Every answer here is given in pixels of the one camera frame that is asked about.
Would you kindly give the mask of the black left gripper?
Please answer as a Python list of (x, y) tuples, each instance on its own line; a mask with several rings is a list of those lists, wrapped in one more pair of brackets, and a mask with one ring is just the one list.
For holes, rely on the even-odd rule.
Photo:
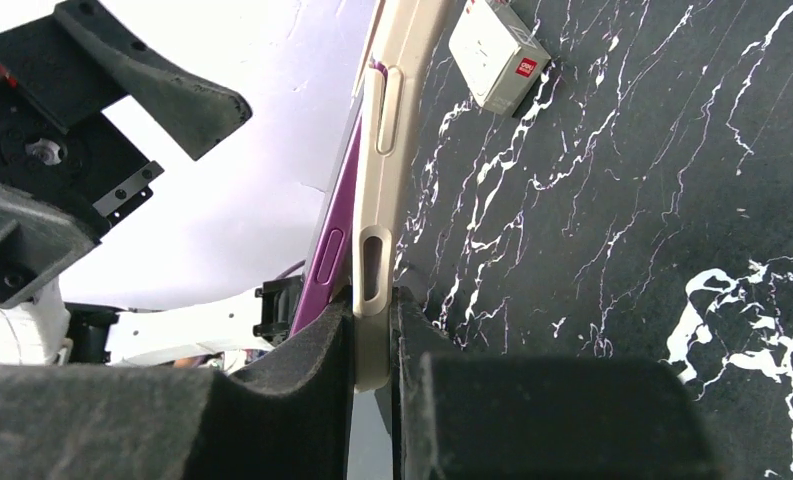
[(198, 160), (252, 116), (98, 1), (0, 33), (0, 308), (30, 300), (152, 196), (163, 168), (101, 112), (133, 97)]

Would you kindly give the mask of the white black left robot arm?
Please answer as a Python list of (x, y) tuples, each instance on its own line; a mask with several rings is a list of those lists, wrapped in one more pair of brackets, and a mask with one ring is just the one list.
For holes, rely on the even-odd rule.
[(292, 267), (244, 293), (165, 311), (69, 303), (59, 276), (152, 196), (162, 167), (105, 116), (136, 100), (193, 159), (252, 115), (244, 97), (143, 43), (97, 1), (0, 33), (0, 365), (245, 364), (289, 334)]

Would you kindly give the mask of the purple smartphone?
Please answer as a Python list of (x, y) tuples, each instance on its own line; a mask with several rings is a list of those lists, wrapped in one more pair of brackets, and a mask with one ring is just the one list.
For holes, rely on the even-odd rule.
[(376, 153), (377, 141), (363, 132), (365, 86), (354, 94), (342, 138), (342, 153), (332, 173), (329, 198), (318, 220), (303, 271), (303, 287), (289, 335), (314, 323), (351, 281), (352, 231), (359, 166)]

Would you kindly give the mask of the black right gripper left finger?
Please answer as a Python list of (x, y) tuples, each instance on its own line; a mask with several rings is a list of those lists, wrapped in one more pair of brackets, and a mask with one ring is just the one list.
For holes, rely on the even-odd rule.
[(0, 367), (0, 479), (342, 479), (351, 345), (338, 303), (230, 376)]

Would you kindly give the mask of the beige phone case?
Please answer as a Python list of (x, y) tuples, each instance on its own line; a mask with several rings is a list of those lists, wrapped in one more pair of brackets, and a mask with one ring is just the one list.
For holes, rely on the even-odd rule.
[(405, 182), (417, 150), (420, 103), (450, 2), (378, 1), (354, 92), (361, 103), (352, 217), (355, 390), (390, 377), (389, 312)]

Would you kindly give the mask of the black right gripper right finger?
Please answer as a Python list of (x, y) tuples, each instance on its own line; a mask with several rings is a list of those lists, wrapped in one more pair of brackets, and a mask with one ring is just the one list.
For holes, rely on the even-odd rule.
[(398, 479), (714, 479), (684, 388), (652, 360), (466, 353), (406, 288), (390, 307)]

